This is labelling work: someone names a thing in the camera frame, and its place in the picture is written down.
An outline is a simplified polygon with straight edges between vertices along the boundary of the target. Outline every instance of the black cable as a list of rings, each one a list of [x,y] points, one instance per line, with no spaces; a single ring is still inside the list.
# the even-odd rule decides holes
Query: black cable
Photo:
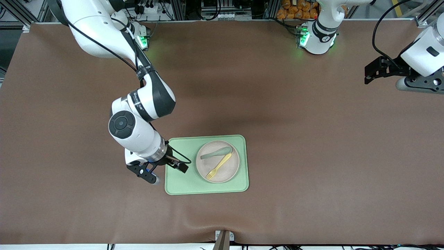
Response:
[[[128,8],[125,7],[125,9],[127,10],[127,13],[130,16],[131,21],[134,21],[135,17],[130,14],[130,11],[128,10]]]
[[[173,16],[170,14],[170,12],[168,11],[168,8],[166,7],[166,4],[165,4],[165,0],[161,0],[161,6],[162,6],[162,8],[165,10],[165,12],[166,12],[166,16],[167,17],[169,17],[170,19],[171,19],[171,21],[174,21],[174,18],[173,18]]]
[[[297,34],[296,34],[296,27],[293,28],[295,32],[291,32],[291,31],[289,30],[290,27],[287,27],[287,26],[286,26],[286,24],[285,24],[285,22],[284,22],[283,19],[282,19],[282,23],[284,24],[284,27],[285,27],[285,29],[288,31],[288,33],[292,34],[293,36],[297,36]]]
[[[270,19],[270,20],[274,20],[276,21],[278,24],[283,25],[285,27],[289,27],[289,28],[296,28],[297,25],[289,25],[289,24],[285,24],[283,22],[281,22],[279,19],[274,18],[274,17],[267,17],[266,19]],[[301,19],[301,18],[295,18],[292,20],[299,20],[299,21],[315,21],[316,19]]]
[[[426,249],[426,250],[434,250],[433,248],[428,247],[428,246],[421,246],[421,245],[414,245],[414,244],[397,245],[394,248],[398,248],[398,247],[415,247],[415,248],[422,248],[422,249]]]
[[[115,19],[115,18],[111,18],[112,20],[114,20],[114,21],[116,21],[116,22],[119,22],[123,27],[126,27],[126,25],[123,23],[123,22],[121,22],[120,20],[117,20],[117,19]],[[135,64],[136,64],[136,69],[139,69],[139,46],[137,45],[137,42],[136,42],[136,40],[134,39],[134,38],[132,38],[131,39],[132,41],[133,41],[133,46],[134,46],[134,53],[135,53],[135,60],[134,60],[134,62],[135,62]],[[142,88],[143,86],[145,86],[144,84],[143,84],[143,80],[140,80],[140,87]]]
[[[6,13],[6,9],[4,9],[3,6],[0,6],[0,14],[1,14],[0,19],[2,19],[4,17],[5,13]]]
[[[165,145],[168,145],[170,142],[169,141],[165,141]],[[187,161],[181,161],[182,163],[185,163],[185,164],[190,164],[191,163],[191,160],[188,158],[188,157],[186,157],[185,155],[183,155],[183,154],[181,154],[179,151],[177,151],[177,150],[175,150],[171,145],[168,145],[174,152],[176,152],[176,153],[178,153],[180,156],[182,156],[183,158],[185,158]]]
[[[205,17],[201,16],[199,14],[199,12],[198,12],[198,8],[196,9],[196,14],[202,20],[211,21],[211,20],[214,20],[216,17],[219,16],[219,14],[221,13],[221,10],[222,10],[222,3],[221,3],[221,0],[218,0],[218,3],[216,3],[216,13],[214,13],[214,16],[212,18],[206,19]]]
[[[405,4],[407,2],[409,2],[410,0],[403,0],[395,5],[393,5],[392,7],[390,7],[384,14],[382,14],[381,18],[378,20],[378,22],[375,25],[375,29],[373,30],[373,35],[372,35],[372,46],[373,48],[376,50],[376,52],[380,53],[382,56],[386,57],[393,65],[395,65],[398,69],[401,69],[401,67],[399,67],[399,65],[391,58],[389,57],[387,54],[385,54],[384,52],[382,52],[380,49],[378,49],[376,47],[375,44],[375,37],[376,37],[376,31],[378,30],[378,26],[381,23],[382,19],[390,12],[392,11],[394,8],[398,7],[401,4]]]
[[[119,58],[120,60],[122,60],[125,64],[127,64],[131,69],[133,69],[135,72],[137,72],[136,68],[134,68],[133,65],[131,65],[129,62],[127,62],[125,59],[123,59],[121,56],[119,56],[118,54],[116,54],[114,51],[108,49],[107,47],[103,46],[101,43],[99,43],[98,41],[92,39],[91,37],[89,37],[87,34],[83,33],[81,30],[79,30],[76,26],[74,26],[69,20],[68,18],[66,18],[65,13],[63,12],[63,17],[65,18],[66,22],[69,24],[69,26],[71,26],[73,29],[75,29],[78,33],[82,34],[82,36],[88,38],[89,40],[91,40],[92,42],[94,42],[95,44],[97,44],[98,46],[102,47],[103,49],[105,49],[106,51],[108,51],[109,53],[113,54],[115,57]]]

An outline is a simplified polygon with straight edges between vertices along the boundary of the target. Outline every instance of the table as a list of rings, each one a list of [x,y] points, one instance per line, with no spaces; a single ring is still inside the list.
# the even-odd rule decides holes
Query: table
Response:
[[[250,244],[444,243],[444,99],[396,77],[364,85],[374,24],[345,21],[321,56],[274,22],[159,24],[148,56],[177,98],[161,135],[247,142],[247,191],[184,196],[128,171],[107,131],[135,74],[65,26],[33,24],[0,91],[0,243],[206,242],[220,229]],[[384,21],[377,43],[395,56],[418,32]]]

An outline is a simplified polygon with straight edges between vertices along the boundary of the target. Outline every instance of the wire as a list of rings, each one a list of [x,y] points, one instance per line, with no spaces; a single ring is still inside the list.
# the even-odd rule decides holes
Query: wire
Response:
[[[1,14],[0,19],[2,19],[6,13],[6,9],[4,9],[3,6],[0,6],[0,7],[1,7],[0,8],[0,14]]]
[[[289,27],[289,28],[296,28],[296,26],[297,26],[297,25],[289,25],[289,24],[285,24],[285,23],[283,22],[283,19],[282,19],[282,22],[281,22],[279,19],[274,18],[274,17],[267,17],[266,19],[275,20],[278,24],[283,25],[283,26],[285,26],[285,27]],[[295,19],[292,19],[292,20],[299,20],[299,21],[316,21],[316,19],[301,19],[301,18],[295,18]]]
[[[151,34],[150,34],[150,38],[152,38],[154,36],[154,32],[156,32],[157,25],[159,24],[159,21],[160,21],[160,16],[159,16],[159,20],[157,20],[157,22],[156,22],[156,26],[154,26],[153,32],[151,32]]]
[[[218,0],[218,3],[219,3],[219,10],[218,10],[218,5],[216,4],[216,13],[214,13],[214,16],[213,16],[212,18],[210,18],[210,19],[206,19],[205,17],[202,17],[202,16],[199,14],[198,9],[196,9],[196,14],[197,14],[197,16],[198,16],[200,19],[202,19],[202,20],[206,20],[206,21],[211,21],[211,20],[215,19],[216,17],[219,16],[219,14],[221,13],[221,10],[222,10],[222,3],[221,3],[221,0]]]
[[[84,37],[88,38],[89,40],[91,40],[92,42],[94,42],[95,44],[97,44],[98,46],[102,47],[103,49],[105,49],[106,51],[108,51],[109,53],[113,54],[115,57],[119,58],[120,60],[122,60],[125,64],[127,64],[131,69],[133,69],[135,72],[137,72],[136,68],[134,68],[133,65],[131,65],[129,62],[127,62],[125,59],[123,59],[121,56],[119,56],[118,54],[116,54],[114,51],[108,49],[107,47],[103,46],[101,43],[99,43],[98,41],[92,39],[91,37],[89,37],[87,34],[83,33],[81,30],[79,30],[76,26],[74,26],[70,20],[68,20],[68,18],[66,18],[65,13],[63,12],[63,17],[65,18],[66,22],[69,24],[69,26],[71,26],[73,29],[75,29],[78,33],[82,34]]]
[[[134,57],[135,57],[134,58],[134,62],[136,64],[136,69],[139,69],[139,46],[137,45],[136,38],[134,37],[134,35],[131,32],[131,30],[123,22],[121,22],[120,20],[117,20],[115,18],[111,18],[111,19],[116,21],[116,22],[119,22],[122,26],[124,26],[127,29],[129,35],[131,36],[131,39],[133,41],[133,46],[134,46],[134,53],[135,53],[135,55],[134,55]],[[143,84],[143,80],[140,80],[140,87],[142,88],[143,86],[145,86]]]
[[[405,4],[407,2],[409,2],[410,0],[403,0],[395,5],[393,5],[392,7],[390,7],[384,14],[382,14],[381,18],[378,20],[378,22],[375,25],[375,29],[373,30],[373,35],[372,35],[372,46],[373,48],[376,50],[376,52],[380,53],[382,56],[386,57],[393,65],[395,65],[398,69],[401,69],[401,67],[399,67],[399,65],[391,58],[389,57],[387,54],[385,54],[384,52],[382,52],[380,49],[378,49],[376,47],[375,44],[375,37],[376,37],[376,31],[378,30],[378,26],[381,23],[382,19],[394,8],[398,7],[401,4]]]
[[[288,33],[292,34],[293,36],[297,36],[297,34],[296,34],[296,27],[293,28],[295,32],[292,32],[292,31],[289,30],[290,27],[286,26],[286,24],[285,24],[283,19],[282,19],[282,23],[284,24],[284,27],[288,31]]]
[[[166,16],[169,17],[171,19],[171,21],[174,21],[173,16],[170,14],[170,12],[168,11],[168,8],[166,7],[165,0],[161,0],[161,1],[162,1],[162,3],[160,5],[165,10]]]
[[[135,16],[133,16],[133,15],[130,14],[130,11],[128,10],[127,7],[125,7],[125,9],[127,10],[127,13],[128,13],[128,15],[130,16],[131,21],[134,21],[134,20],[135,20],[135,19],[134,19]]]
[[[244,248],[245,246],[248,248],[248,246],[258,246],[258,245],[250,245],[250,244],[240,244],[237,242],[234,242],[235,246],[242,246]],[[269,250],[276,250],[279,247],[283,247],[285,250],[303,250],[301,247],[304,245],[272,245]],[[353,246],[347,246],[350,247],[352,250],[394,250],[399,247],[410,247],[410,248],[421,248],[424,250],[440,250],[439,248],[444,248],[443,245],[414,245],[414,244],[404,244],[404,245],[362,245],[361,248],[353,248]]]
[[[174,152],[176,152],[176,153],[178,153],[180,156],[182,156],[183,158],[185,158],[187,161],[181,161],[182,163],[184,163],[184,164],[190,164],[191,163],[191,160],[188,158],[188,157],[186,157],[185,155],[183,155],[183,154],[181,154],[179,151],[177,151],[177,150],[175,150],[173,147],[171,147],[171,145],[168,145]]]

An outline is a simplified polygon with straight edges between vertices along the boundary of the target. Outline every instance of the green tray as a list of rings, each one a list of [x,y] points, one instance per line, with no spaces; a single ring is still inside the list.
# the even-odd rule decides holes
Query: green tray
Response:
[[[206,137],[172,138],[170,145],[192,163],[187,164],[188,170],[182,173],[177,169],[165,168],[165,191],[170,195],[179,194],[213,194],[228,192],[243,192],[248,188],[248,165],[245,138],[242,135],[223,135]],[[239,153],[239,170],[236,175],[224,183],[211,183],[202,178],[196,169],[197,153],[199,149],[210,141],[226,141],[233,145]],[[180,160],[183,157],[174,152]]]

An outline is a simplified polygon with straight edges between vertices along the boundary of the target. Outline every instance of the green spoon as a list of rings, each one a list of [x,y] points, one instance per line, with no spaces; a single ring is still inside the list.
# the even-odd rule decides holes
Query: green spoon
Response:
[[[227,154],[231,153],[232,151],[233,151],[233,149],[231,147],[225,147],[225,148],[221,148],[219,150],[216,150],[212,153],[204,154],[200,157],[200,159],[201,160],[207,159],[207,158],[210,158],[215,155],[227,155]]]

